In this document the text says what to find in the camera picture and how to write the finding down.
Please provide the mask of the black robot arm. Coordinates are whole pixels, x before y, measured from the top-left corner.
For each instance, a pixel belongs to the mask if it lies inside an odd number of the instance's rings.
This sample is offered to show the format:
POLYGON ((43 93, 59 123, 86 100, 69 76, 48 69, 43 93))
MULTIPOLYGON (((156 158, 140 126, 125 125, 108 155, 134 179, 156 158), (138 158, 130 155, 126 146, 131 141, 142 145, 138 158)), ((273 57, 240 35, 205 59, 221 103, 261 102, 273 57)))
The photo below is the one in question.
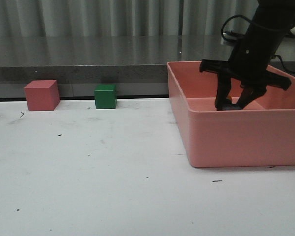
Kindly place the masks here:
POLYGON ((283 38, 295 26, 295 0, 260 0, 244 36, 234 41, 227 61, 204 59, 200 72, 217 74, 217 110, 242 110, 266 93, 287 90, 291 80, 267 71, 283 38))

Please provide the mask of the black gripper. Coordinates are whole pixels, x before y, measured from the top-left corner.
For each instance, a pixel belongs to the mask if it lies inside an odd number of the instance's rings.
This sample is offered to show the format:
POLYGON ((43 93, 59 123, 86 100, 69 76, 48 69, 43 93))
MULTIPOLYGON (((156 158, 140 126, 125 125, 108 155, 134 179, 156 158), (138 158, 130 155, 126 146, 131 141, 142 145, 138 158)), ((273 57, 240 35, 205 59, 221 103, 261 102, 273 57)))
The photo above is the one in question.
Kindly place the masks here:
POLYGON ((227 61, 201 61, 199 71, 217 74, 217 95, 215 107, 221 110, 229 97, 231 79, 241 82, 242 93, 236 102, 236 109, 242 110, 255 99, 266 93, 266 86, 287 90, 291 85, 288 77, 267 71, 267 66, 276 52, 280 39, 245 37, 238 40, 227 61))

